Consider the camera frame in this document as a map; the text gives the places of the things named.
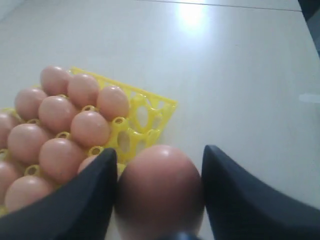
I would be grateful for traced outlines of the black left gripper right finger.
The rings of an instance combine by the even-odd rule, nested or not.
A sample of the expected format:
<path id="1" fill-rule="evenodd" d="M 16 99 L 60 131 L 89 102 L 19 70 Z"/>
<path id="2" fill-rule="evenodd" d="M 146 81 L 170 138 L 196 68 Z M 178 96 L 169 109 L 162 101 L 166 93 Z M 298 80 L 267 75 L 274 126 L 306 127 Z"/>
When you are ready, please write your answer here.
<path id="1" fill-rule="evenodd" d="M 285 195 L 206 145 L 201 179 L 216 240 L 318 240 L 320 211 Z"/>

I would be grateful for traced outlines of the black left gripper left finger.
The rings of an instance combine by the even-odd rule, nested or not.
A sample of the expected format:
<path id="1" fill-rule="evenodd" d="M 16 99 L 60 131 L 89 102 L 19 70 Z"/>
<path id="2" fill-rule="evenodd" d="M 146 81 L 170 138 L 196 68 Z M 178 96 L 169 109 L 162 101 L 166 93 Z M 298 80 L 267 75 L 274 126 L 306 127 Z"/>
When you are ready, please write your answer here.
<path id="1" fill-rule="evenodd" d="M 103 240 L 117 188 L 117 154 L 104 149 L 78 176 L 0 219 L 2 240 Z"/>

